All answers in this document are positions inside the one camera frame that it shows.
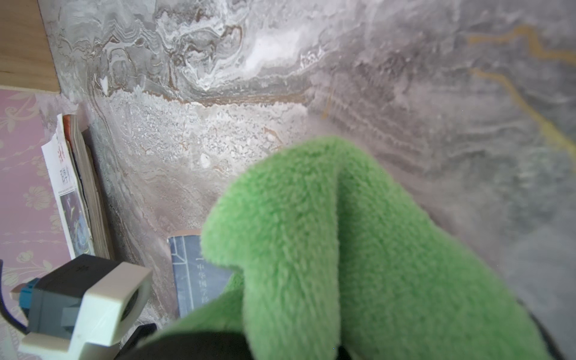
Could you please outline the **green cloth with black trim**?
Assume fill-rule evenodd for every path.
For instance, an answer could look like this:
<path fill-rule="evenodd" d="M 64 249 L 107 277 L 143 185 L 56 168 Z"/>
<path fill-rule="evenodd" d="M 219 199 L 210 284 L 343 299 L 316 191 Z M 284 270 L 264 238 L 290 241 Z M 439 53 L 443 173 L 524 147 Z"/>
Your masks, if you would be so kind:
<path fill-rule="evenodd" d="M 559 359 L 500 277 L 366 152 L 312 139 L 217 201 L 203 258 L 215 300 L 126 359 Z"/>

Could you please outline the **dark blue book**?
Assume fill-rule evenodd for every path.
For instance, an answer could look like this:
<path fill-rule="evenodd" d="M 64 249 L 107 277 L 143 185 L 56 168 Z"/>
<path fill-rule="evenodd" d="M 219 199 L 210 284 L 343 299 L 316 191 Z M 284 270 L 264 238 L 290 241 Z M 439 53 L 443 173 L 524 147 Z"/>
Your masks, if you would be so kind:
<path fill-rule="evenodd" d="M 180 317 L 219 297 L 232 272 L 207 262 L 201 250 L 200 231 L 183 230 L 169 236 L 172 270 Z"/>

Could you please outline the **grey-green illustrated Chinese book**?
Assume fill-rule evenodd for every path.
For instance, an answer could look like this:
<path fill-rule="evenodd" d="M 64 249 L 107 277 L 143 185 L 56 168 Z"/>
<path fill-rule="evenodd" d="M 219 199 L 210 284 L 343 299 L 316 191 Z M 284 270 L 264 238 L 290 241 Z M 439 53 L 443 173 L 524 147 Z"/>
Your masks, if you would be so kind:
<path fill-rule="evenodd" d="M 82 199 L 86 205 L 88 228 L 91 232 L 95 255 L 115 260 L 116 252 L 104 209 L 100 181 L 91 150 L 81 131 L 81 121 L 76 115 L 63 115 L 63 128 L 79 179 Z"/>

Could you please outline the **white book blue swirl cover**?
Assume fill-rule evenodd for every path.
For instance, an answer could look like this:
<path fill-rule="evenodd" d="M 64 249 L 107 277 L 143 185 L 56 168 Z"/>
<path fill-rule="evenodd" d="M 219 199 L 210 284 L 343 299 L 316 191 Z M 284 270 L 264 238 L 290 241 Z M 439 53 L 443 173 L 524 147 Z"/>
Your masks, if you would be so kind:
<path fill-rule="evenodd" d="M 89 214 L 73 152 L 65 136 L 63 115 L 57 115 L 55 133 L 41 150 L 70 256 L 94 255 Z"/>

